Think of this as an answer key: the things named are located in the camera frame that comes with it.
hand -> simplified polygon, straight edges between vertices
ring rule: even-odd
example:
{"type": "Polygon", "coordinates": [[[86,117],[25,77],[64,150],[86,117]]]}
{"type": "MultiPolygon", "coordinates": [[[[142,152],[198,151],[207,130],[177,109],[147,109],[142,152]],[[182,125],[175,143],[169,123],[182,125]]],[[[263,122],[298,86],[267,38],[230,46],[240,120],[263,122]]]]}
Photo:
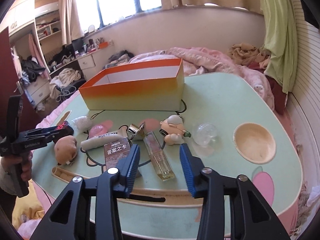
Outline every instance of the hand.
{"type": "MultiPolygon", "coordinates": [[[[31,167],[32,167],[32,152],[29,152],[28,161],[22,165],[21,178],[23,181],[29,181],[31,179],[31,167]]],[[[22,162],[22,157],[19,156],[5,156],[1,158],[1,165],[6,172],[10,172],[10,166],[16,165],[22,162]]]]}

orange container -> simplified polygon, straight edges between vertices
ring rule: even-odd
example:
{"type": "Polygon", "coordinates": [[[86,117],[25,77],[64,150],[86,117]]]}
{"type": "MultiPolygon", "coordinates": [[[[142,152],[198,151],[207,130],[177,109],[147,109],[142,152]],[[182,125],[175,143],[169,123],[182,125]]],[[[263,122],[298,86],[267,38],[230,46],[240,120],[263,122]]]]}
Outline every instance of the orange container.
{"type": "Polygon", "coordinates": [[[90,110],[178,111],[183,87],[183,63],[177,58],[107,68],[79,91],[90,110]]]}
{"type": "Polygon", "coordinates": [[[99,49],[104,49],[108,46],[109,46],[109,43],[107,41],[105,41],[105,42],[100,43],[98,47],[99,47],[99,49]]]}

air conditioner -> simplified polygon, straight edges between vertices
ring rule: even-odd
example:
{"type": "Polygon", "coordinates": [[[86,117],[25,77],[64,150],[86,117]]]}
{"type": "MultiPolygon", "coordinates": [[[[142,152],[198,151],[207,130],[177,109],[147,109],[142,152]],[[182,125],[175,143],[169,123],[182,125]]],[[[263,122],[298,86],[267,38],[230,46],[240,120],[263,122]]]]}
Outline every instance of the air conditioner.
{"type": "Polygon", "coordinates": [[[35,9],[35,18],[59,10],[59,3],[53,2],[35,9]]]}

brown plush toy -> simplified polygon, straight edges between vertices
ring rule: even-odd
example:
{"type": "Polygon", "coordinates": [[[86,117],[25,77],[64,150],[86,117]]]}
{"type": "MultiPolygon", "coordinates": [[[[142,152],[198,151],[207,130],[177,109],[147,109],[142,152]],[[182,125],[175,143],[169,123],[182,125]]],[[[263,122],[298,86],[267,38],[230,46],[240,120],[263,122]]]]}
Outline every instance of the brown plush toy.
{"type": "Polygon", "coordinates": [[[70,164],[77,155],[77,141],[72,135],[62,137],[54,146],[58,165],[70,164]]]}

light green table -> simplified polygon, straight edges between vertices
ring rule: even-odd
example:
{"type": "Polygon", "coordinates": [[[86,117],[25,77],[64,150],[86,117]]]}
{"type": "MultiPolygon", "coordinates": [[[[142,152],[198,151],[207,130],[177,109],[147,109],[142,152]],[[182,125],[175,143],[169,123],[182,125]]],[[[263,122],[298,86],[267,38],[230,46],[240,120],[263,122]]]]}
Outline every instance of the light green table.
{"type": "MultiPolygon", "coordinates": [[[[218,143],[214,150],[203,150],[196,147],[192,138],[186,142],[193,155],[199,156],[205,166],[211,167],[221,175],[237,177],[246,174],[250,179],[259,165],[250,163],[239,155],[235,149],[232,135],[234,129],[243,122],[255,122],[267,128],[276,141],[276,156],[267,164],[260,165],[273,179],[275,186],[273,210],[282,216],[283,224],[290,224],[294,216],[293,210],[297,202],[302,183],[302,169],[299,158],[283,127],[258,96],[258,94],[240,77],[226,73],[211,73],[185,78],[183,100],[187,110],[181,115],[187,130],[192,131],[196,123],[213,123],[219,131],[218,143]]],[[[76,97],[57,118],[72,110],[67,120],[87,115],[92,116],[98,111],[89,111],[81,96],[76,97]]],[[[164,120],[175,112],[157,111],[104,111],[99,114],[94,123],[112,120],[111,130],[121,125],[138,124],[143,119],[154,118],[164,120]]],[[[155,131],[156,137],[162,143],[163,136],[155,131]]],[[[80,142],[87,138],[84,133],[75,133],[80,150],[80,142]]],[[[140,163],[148,160],[148,154],[143,143],[140,163]]],[[[54,144],[34,152],[33,180],[53,197],[57,197],[66,186],[66,183],[51,175],[56,165],[53,151],[54,144]]],[[[179,145],[164,148],[176,179],[162,182],[154,172],[151,163],[140,167],[141,178],[136,179],[135,188],[160,189],[165,192],[185,192],[187,189],[180,160],[179,145]]],[[[96,161],[104,163],[103,147],[88,151],[96,161]]],[[[88,167],[86,155],[79,151],[78,157],[72,166],[65,169],[87,177],[101,174],[101,167],[88,167]]],[[[228,199],[225,201],[226,218],[225,233],[230,233],[230,208],[228,199]]],[[[147,236],[150,238],[196,238],[199,227],[199,208],[196,205],[181,208],[150,207],[130,203],[119,203],[121,228],[131,235],[147,236]]],[[[94,219],[94,208],[91,210],[94,219]]]]}

